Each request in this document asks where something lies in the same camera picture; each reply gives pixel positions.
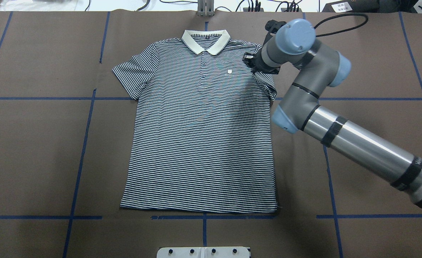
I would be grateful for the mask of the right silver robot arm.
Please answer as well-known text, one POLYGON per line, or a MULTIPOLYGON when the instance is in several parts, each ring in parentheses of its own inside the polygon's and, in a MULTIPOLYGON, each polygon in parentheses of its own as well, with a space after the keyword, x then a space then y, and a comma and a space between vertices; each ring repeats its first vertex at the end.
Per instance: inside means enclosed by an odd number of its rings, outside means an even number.
POLYGON ((266 36, 244 62, 254 72, 277 75, 285 64, 298 70, 272 115, 272 122, 294 134, 302 131, 406 193, 422 209, 422 158, 326 108, 322 97, 349 76, 347 57, 320 40, 306 19, 269 20, 266 36))

